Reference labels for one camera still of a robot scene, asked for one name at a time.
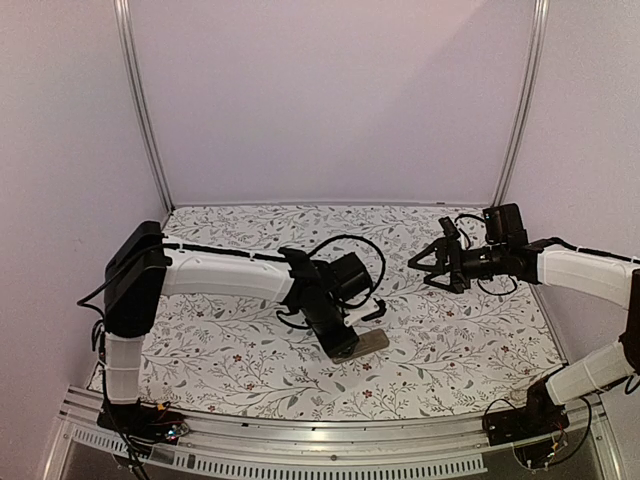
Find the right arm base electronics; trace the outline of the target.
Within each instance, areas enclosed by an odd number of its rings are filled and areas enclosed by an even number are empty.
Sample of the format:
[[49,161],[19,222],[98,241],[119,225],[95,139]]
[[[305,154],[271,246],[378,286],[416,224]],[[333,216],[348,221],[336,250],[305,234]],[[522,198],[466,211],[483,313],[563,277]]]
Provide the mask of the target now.
[[585,398],[580,400],[587,408],[585,431],[573,450],[560,457],[559,452],[568,446],[567,428],[570,426],[564,405],[556,405],[547,391],[549,376],[536,381],[527,389],[526,403],[516,407],[510,401],[493,400],[482,415],[482,429],[489,445],[503,445],[549,435],[550,440],[515,447],[513,454],[524,469],[535,472],[547,470],[572,459],[586,443],[593,421],[593,408]]

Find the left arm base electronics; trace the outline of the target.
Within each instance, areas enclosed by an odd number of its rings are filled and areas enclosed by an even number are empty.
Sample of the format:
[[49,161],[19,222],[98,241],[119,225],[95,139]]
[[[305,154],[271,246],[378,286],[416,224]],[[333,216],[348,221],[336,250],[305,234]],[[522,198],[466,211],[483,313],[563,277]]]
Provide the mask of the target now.
[[170,402],[155,405],[137,400],[114,404],[104,397],[97,425],[115,432],[124,442],[129,470],[137,479],[149,479],[142,457],[149,458],[158,444],[176,445],[190,432],[186,417]]

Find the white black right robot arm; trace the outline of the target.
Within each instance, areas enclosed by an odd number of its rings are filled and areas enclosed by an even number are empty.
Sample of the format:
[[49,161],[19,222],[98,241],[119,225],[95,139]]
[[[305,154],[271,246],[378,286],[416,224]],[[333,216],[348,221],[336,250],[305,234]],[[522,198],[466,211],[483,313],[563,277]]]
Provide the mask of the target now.
[[483,210],[485,243],[464,248],[455,220],[443,217],[441,237],[408,261],[424,274],[424,283],[460,294],[473,281],[509,276],[546,292],[565,290],[603,312],[616,309],[619,335],[582,358],[531,385],[526,407],[517,415],[517,427],[537,436],[552,424],[556,409],[584,395],[604,392],[639,374],[639,260],[551,236],[531,240],[517,204]]

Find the beige remote control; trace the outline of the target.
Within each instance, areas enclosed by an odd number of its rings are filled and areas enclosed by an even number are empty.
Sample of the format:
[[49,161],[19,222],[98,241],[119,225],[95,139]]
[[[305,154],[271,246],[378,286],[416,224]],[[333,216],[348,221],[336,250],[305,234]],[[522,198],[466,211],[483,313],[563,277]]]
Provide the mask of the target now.
[[342,364],[389,347],[390,341],[382,329],[375,329],[359,336],[359,341],[353,351],[342,357],[332,358],[334,364]]

